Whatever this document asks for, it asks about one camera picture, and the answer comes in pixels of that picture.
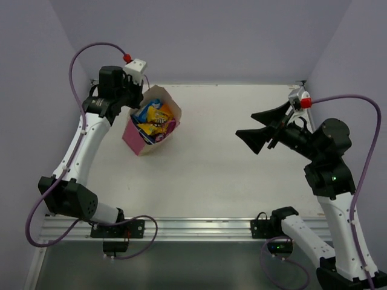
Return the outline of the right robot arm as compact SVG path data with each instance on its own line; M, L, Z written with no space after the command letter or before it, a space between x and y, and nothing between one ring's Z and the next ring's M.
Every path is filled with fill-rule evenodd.
M266 144L281 143L310 160L305 178L323 209L333 242L325 243L293 207L274 210L269 229L276 237L287 236L299 246L316 268L322 289L378 289L386 286L386 273L369 254L356 211L353 176L342 159L351 147L348 126L336 119L325 120L314 132L295 121L310 108L310 98L286 102L269 111L252 114L261 129L236 131L236 135L258 154Z

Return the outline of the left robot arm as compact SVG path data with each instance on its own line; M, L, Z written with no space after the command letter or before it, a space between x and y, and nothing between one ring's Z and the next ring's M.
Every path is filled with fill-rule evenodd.
M82 103L76 134L62 160L50 177L42 177L38 189L53 214L104 224L112 237L126 229L119 208L99 202L87 188L94 157L122 107L139 108L143 100L143 75L147 65L134 60L124 67L104 66L99 82Z

